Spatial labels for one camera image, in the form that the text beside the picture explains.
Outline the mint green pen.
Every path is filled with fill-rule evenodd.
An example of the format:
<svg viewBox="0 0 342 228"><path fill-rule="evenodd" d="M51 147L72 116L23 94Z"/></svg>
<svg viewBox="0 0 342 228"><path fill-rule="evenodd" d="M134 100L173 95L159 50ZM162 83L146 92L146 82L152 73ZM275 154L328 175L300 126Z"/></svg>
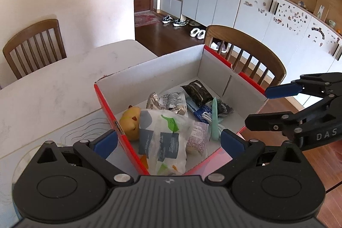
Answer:
<svg viewBox="0 0 342 228"><path fill-rule="evenodd" d="M218 128L218 113L217 113L217 99L214 97L212 101L212 130L211 138L214 141L218 141L220 137L220 132Z"/></svg>

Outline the pink white snack packet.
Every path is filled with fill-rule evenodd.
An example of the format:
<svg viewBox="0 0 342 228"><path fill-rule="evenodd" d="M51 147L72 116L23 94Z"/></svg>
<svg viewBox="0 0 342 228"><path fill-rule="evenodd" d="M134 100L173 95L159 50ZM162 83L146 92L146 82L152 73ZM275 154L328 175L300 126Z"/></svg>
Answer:
<svg viewBox="0 0 342 228"><path fill-rule="evenodd" d="M194 122L191 135L186 145L189 154L203 155L210 139L209 125L203 122Z"/></svg>

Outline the yellow capybara toy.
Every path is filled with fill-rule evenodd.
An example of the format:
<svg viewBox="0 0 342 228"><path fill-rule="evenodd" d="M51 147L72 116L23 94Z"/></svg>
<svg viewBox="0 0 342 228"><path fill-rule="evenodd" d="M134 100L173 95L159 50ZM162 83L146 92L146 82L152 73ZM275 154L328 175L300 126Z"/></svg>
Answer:
<svg viewBox="0 0 342 228"><path fill-rule="evenodd" d="M129 141L138 141L141 109L138 106L129 106L122 114L119 123Z"/></svg>

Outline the clear bag dark contents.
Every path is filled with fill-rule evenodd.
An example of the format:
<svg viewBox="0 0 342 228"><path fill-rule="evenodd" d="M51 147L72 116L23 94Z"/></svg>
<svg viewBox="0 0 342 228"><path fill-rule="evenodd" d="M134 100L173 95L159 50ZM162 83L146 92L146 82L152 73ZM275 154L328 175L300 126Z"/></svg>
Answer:
<svg viewBox="0 0 342 228"><path fill-rule="evenodd" d="M234 110L222 100L217 100L217 115L220 118L225 118Z"/></svg>

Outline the blue tissue pack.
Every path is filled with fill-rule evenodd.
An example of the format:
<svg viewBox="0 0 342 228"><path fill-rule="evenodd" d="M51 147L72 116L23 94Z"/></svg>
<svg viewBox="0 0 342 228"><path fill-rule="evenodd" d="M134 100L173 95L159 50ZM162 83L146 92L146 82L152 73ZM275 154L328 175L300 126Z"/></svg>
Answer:
<svg viewBox="0 0 342 228"><path fill-rule="evenodd" d="M206 123L206 124L209 123L206 119L202 117L202 114L205 112L209 116L212 115L212 110L208 106L204 105L204 106L198 107L192 100L187 100L187 108L194 115L196 120L202 123Z"/></svg>

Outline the white green plastic bag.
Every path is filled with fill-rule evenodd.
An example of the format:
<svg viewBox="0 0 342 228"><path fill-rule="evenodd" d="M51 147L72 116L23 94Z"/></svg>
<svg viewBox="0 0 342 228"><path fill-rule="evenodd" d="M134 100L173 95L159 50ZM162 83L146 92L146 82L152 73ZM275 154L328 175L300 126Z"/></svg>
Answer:
<svg viewBox="0 0 342 228"><path fill-rule="evenodd" d="M170 110L141 110L138 153L146 156L149 174L185 173L186 146L194 123L194 120Z"/></svg>

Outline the black snack packet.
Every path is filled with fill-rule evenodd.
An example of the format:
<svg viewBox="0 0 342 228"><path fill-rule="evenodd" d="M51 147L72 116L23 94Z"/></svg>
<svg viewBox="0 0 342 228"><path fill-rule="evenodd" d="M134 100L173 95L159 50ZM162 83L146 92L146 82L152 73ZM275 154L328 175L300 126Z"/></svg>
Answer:
<svg viewBox="0 0 342 228"><path fill-rule="evenodd" d="M198 107L202 107L213 100L213 96L199 80L194 80L187 85L182 85L181 88Z"/></svg>

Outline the gold foil snack bag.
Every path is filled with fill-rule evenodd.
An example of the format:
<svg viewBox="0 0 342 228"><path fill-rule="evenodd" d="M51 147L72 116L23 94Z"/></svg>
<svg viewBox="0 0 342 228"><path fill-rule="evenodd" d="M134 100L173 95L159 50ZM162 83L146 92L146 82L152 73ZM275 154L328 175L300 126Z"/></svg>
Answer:
<svg viewBox="0 0 342 228"><path fill-rule="evenodd" d="M158 96L156 92L150 94L146 104L147 109L169 110L176 114L187 116L186 96L183 92L166 93Z"/></svg>

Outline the red white cardboard box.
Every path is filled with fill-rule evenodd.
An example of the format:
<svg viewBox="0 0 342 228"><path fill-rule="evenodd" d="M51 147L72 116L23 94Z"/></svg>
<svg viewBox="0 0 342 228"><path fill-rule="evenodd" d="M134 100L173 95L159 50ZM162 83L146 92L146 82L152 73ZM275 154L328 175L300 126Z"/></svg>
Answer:
<svg viewBox="0 0 342 228"><path fill-rule="evenodd" d="M222 131L239 133L264 90L207 46L194 46L98 80L94 89L140 175L206 177L232 159Z"/></svg>

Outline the blue round pattern table mat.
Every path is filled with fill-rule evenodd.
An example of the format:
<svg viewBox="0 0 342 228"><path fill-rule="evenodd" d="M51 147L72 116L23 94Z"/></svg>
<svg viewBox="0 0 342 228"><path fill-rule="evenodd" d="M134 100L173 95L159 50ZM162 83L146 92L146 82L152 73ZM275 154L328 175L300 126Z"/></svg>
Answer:
<svg viewBox="0 0 342 228"><path fill-rule="evenodd" d="M109 211L129 186L112 186L95 171L84 167L73 144L93 141L108 130L118 136L116 149L106 158L139 178L120 143L117 123L98 110L66 124L1 158L2 227L76 227Z"/></svg>

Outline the wooden chair at far side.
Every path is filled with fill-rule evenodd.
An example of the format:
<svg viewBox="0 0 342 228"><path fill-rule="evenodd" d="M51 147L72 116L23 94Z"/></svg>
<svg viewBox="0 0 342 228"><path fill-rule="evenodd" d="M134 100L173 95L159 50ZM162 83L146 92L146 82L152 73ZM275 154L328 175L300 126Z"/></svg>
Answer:
<svg viewBox="0 0 342 228"><path fill-rule="evenodd" d="M5 44L3 55L17 79L65 59L59 21L42 20L23 29Z"/></svg>

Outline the white slipper left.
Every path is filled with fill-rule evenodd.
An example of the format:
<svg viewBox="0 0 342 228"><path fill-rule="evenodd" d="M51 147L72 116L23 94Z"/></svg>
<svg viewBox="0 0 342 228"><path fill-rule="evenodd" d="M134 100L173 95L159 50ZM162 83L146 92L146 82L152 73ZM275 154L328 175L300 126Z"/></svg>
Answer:
<svg viewBox="0 0 342 228"><path fill-rule="evenodd" d="M198 33L201 31L200 28L193 28L191 31L190 31L190 37L194 38L194 37L197 37Z"/></svg>

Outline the red patterned door rug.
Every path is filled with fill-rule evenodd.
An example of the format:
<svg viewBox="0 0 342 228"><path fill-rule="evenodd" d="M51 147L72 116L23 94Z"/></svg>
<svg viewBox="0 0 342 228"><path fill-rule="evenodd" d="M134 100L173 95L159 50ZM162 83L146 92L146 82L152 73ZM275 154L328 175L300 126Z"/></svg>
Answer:
<svg viewBox="0 0 342 228"><path fill-rule="evenodd" d="M134 27L141 27L161 22L162 16L156 12L146 10L134 14Z"/></svg>

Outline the dark sneaker right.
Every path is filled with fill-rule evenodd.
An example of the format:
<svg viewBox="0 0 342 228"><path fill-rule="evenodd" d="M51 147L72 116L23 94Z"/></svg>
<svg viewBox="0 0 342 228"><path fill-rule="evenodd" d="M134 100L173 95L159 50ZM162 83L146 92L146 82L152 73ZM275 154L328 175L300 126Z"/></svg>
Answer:
<svg viewBox="0 0 342 228"><path fill-rule="evenodd" d="M187 22L181 19L175 19L173 22L174 27L181 27L181 26L186 26L186 25L187 25Z"/></svg>

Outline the dark sneaker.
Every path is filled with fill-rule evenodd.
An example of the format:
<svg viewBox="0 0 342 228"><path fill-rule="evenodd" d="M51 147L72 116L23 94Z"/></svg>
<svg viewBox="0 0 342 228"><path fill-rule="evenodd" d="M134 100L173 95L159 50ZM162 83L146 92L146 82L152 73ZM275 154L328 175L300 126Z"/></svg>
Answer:
<svg viewBox="0 0 342 228"><path fill-rule="evenodd" d="M170 15L164 16L162 18L162 23L163 24L168 24L168 23L173 23L174 22L174 18Z"/></svg>
<svg viewBox="0 0 342 228"><path fill-rule="evenodd" d="M181 27L181 26L186 26L186 25L187 25L187 22L181 19L175 19L173 22L174 27Z"/></svg>

